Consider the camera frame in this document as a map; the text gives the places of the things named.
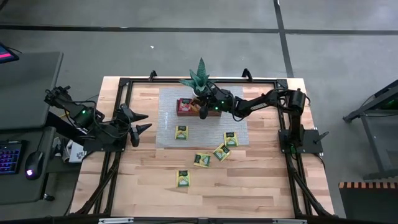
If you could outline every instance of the monitor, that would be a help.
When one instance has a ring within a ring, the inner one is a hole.
[[[19,60],[18,55],[14,54],[6,46],[0,43],[0,64]]]

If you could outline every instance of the plant pot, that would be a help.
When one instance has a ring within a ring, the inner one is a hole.
[[[195,90],[194,90],[194,89],[192,89],[192,94],[193,94],[193,97],[194,97],[194,98],[199,96],[199,95],[197,95],[197,94],[195,93]]]
[[[198,97],[198,96],[204,96],[204,95],[206,95],[207,93],[209,93],[211,90],[209,90],[209,88],[205,88],[205,90],[203,91],[203,92],[201,92],[201,93],[199,93],[199,92],[197,92],[195,89],[192,89],[192,93],[193,93],[193,95],[195,96],[195,97]]]

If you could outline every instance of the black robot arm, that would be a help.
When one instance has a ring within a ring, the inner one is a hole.
[[[266,94],[252,99],[243,100],[224,89],[219,89],[216,85],[211,92],[205,96],[199,96],[201,102],[200,118],[205,119],[208,109],[231,113],[233,118],[245,118],[253,111],[276,107],[287,113],[291,117],[288,142],[294,147],[302,146],[304,128],[301,125],[301,115],[304,111],[305,93],[298,90],[273,89]]]
[[[130,133],[131,144],[137,147],[139,135],[152,124],[131,125],[132,122],[148,118],[148,115],[138,114],[131,111],[126,104],[122,104],[111,121],[103,121],[105,115],[96,109],[95,101],[73,101],[68,94],[69,86],[59,86],[53,90],[46,90],[44,101],[50,106],[69,112],[76,128],[84,129],[87,135],[80,136],[85,140],[84,149],[87,151],[103,150],[113,151],[123,146],[124,137]]]

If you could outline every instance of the computer mouse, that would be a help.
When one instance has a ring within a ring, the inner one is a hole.
[[[35,180],[42,174],[44,153],[43,152],[32,152],[27,156],[25,162],[25,177],[28,180]]]

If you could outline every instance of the metal frame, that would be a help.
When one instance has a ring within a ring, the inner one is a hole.
[[[134,83],[175,83],[180,77],[157,77],[156,72],[152,71],[150,77],[136,77],[136,78],[120,78],[119,88],[116,96],[114,110],[118,109],[121,103],[121,97],[123,88],[127,86],[127,96],[125,103],[129,106],[132,87]],[[274,88],[288,88],[287,79],[268,79],[268,78],[252,78],[248,70],[245,70],[242,78],[217,78],[218,83],[253,83],[253,84],[272,84]],[[278,110],[279,124],[281,129],[285,129],[284,114],[281,110]],[[296,220],[292,219],[273,219],[273,218],[167,218],[167,217],[126,217],[127,223],[138,222],[138,223],[154,223],[154,222],[195,222],[196,224],[224,224],[224,223],[374,223],[357,220],[347,220],[344,218],[338,218],[330,215],[320,203],[317,202],[316,198],[312,195],[305,183],[305,175],[303,169],[303,162],[300,154],[297,156],[297,167],[295,169],[292,161],[292,155],[285,153],[287,172],[289,177],[290,193],[292,196],[292,205]],[[116,180],[118,177],[119,162],[121,158],[121,152],[115,152],[114,161],[112,166],[108,170],[111,152],[106,152],[103,162],[103,168],[101,172],[101,178],[97,189],[93,192],[90,199],[82,206],[76,213],[71,213],[64,217],[45,217],[45,218],[33,218],[27,220],[13,220],[4,221],[0,223],[99,223],[102,218],[111,218],[111,211],[113,206],[114,191],[116,187]],[[108,182],[109,194],[103,213],[100,213],[102,194]],[[297,189],[295,181],[298,183],[303,191],[303,197],[305,200],[305,211],[304,215],[299,207],[299,200],[297,197]],[[88,214],[94,206],[94,214]],[[318,216],[314,216],[311,213],[311,206],[318,213]]]
[[[114,114],[119,105],[121,104],[122,92],[124,87],[127,87],[127,95],[125,104],[130,105],[131,93],[134,83],[177,83],[179,77],[158,77],[155,71],[152,71],[149,77],[136,77],[136,78],[120,78],[118,92],[116,95],[116,101],[114,105]],[[253,83],[253,84],[272,84],[274,88],[288,88],[287,79],[268,79],[268,78],[253,78],[250,74],[250,71],[245,69],[242,74],[242,78],[217,78],[218,83]],[[279,124],[280,128],[286,129],[284,114],[281,110],[278,110]],[[287,164],[287,172],[289,176],[289,185],[290,185],[290,193],[292,196],[292,204],[294,214],[297,217],[298,215],[303,215],[301,209],[299,207],[299,200],[297,197],[297,189],[295,185],[295,181],[298,183],[300,188],[302,188],[304,192],[304,201],[305,201],[305,213],[307,215],[312,215],[312,208],[319,213],[319,215],[329,215],[322,206],[316,201],[315,197],[311,194],[310,190],[306,186],[304,168],[302,157],[299,153],[296,153],[297,159],[297,167],[298,170],[294,168],[292,155],[289,153],[285,153],[285,159]],[[99,180],[99,186],[90,197],[90,199],[84,204],[84,206],[77,211],[77,214],[87,214],[92,206],[94,206],[94,213],[100,213],[101,210],[101,202],[103,196],[103,190],[110,181],[109,186],[109,194],[106,202],[106,206],[104,208],[103,213],[110,215],[113,206],[113,198],[114,191],[116,186],[116,179],[118,177],[118,169],[119,162],[121,158],[121,152],[115,153],[115,158],[111,168],[108,170],[108,166],[110,163],[111,152],[105,152],[102,171]]]
[[[362,105],[357,110],[354,110],[349,115],[343,117],[346,123],[352,122],[352,120],[354,120],[355,118],[361,118],[363,127],[366,132],[366,136],[368,137],[368,141],[371,145],[371,149],[374,154],[374,158],[376,160],[379,172],[364,175],[363,176],[364,180],[383,179],[383,178],[398,176],[398,169],[393,168],[387,149],[380,149],[376,146],[374,140],[375,136],[372,134],[367,118],[368,114],[375,114],[375,113],[393,114],[398,112],[394,110],[377,110],[380,108],[380,106],[385,105],[391,100],[398,98],[398,80],[392,82],[391,84],[379,90],[372,96],[374,97],[372,101],[366,103],[365,105]]]

